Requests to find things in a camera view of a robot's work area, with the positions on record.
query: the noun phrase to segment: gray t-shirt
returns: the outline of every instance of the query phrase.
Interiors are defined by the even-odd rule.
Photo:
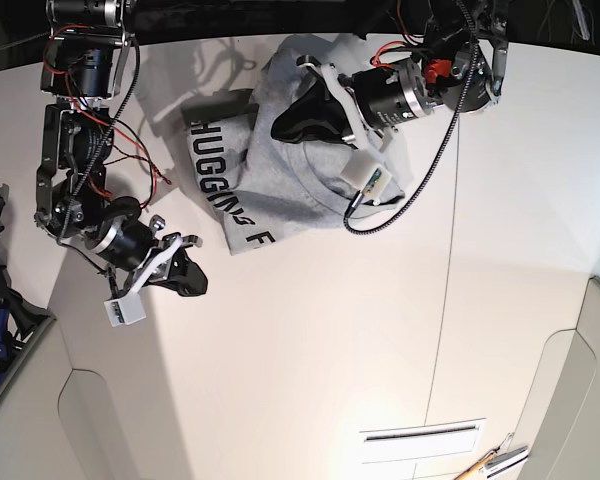
[[[192,124],[189,151],[196,181],[222,223],[232,254],[308,228],[342,226],[355,190],[340,178],[351,148],[324,142],[288,144],[271,138],[271,125],[304,91],[298,54],[281,50],[262,70],[251,103],[257,113]],[[404,192],[391,181],[378,206],[361,205],[360,219],[395,208]]]

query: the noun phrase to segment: vent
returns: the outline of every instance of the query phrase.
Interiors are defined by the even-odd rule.
[[[484,423],[485,420],[481,419],[431,427],[361,432],[362,463],[474,453]]]

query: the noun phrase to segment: white table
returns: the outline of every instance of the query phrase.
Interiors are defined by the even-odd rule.
[[[166,218],[168,231],[204,238],[193,259],[210,284],[198,299],[147,290],[149,319],[131,328],[109,326],[106,284],[73,254],[63,263],[35,228],[34,172],[51,99],[37,91],[39,66],[1,72],[14,286],[39,304],[53,291],[71,364],[107,380],[143,478],[379,478],[359,467],[356,432],[486,417],[479,456],[515,428],[543,345],[574,327],[600,253],[600,89],[581,93],[594,78],[600,84],[600,59],[512,46],[502,103],[460,122],[459,168],[454,136],[431,184],[390,229],[369,238],[308,232],[231,257],[187,181],[180,106],[216,101],[208,97],[221,86],[252,87],[282,39],[143,49],[138,96],[123,118],[142,127],[154,161],[175,168],[194,197],[173,191],[149,214]],[[334,56],[351,73],[345,43]],[[358,48],[363,61],[374,50]],[[227,83],[230,58],[243,70]],[[401,127],[407,193],[449,117]],[[111,171],[146,194],[134,163]],[[468,463],[419,464],[415,473]],[[410,478],[414,465],[391,470],[386,478]]]

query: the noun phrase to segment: gray cloth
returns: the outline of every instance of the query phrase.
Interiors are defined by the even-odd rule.
[[[306,71],[296,66],[297,56],[281,50],[263,69],[251,98],[257,113],[191,125],[188,144],[196,181],[222,223],[232,254],[307,228],[340,227],[355,194],[340,178],[350,147],[271,138],[274,120],[306,88]],[[403,198],[392,181],[380,205],[361,205],[354,218],[394,208]]]

